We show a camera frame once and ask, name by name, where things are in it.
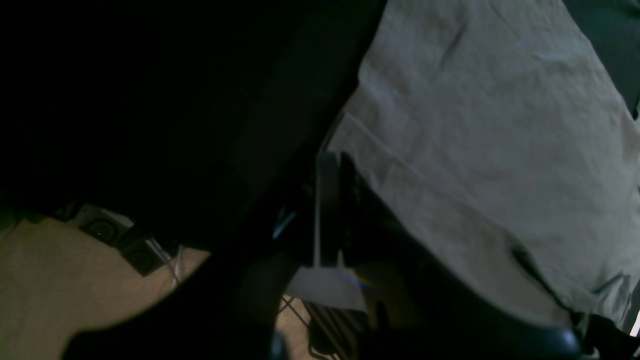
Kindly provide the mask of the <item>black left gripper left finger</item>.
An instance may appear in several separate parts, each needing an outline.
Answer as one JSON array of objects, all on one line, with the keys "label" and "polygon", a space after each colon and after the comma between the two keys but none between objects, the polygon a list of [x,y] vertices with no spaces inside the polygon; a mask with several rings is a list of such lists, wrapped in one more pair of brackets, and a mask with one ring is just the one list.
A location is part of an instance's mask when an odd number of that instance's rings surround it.
[{"label": "black left gripper left finger", "polygon": [[283,294],[301,270],[336,267],[339,240],[320,239],[322,209],[336,227],[341,158],[318,155],[277,187],[234,237],[178,289],[118,325],[76,335],[64,360],[286,360],[275,330]]}]

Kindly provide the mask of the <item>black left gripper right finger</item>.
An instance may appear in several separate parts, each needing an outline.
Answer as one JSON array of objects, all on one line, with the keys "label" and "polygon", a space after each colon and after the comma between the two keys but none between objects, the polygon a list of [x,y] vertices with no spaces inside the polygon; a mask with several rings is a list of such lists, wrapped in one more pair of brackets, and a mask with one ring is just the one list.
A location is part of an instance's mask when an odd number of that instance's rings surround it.
[{"label": "black left gripper right finger", "polygon": [[343,260],[375,300],[360,360],[578,360],[570,325],[533,325],[483,299],[423,248],[340,154]]}]

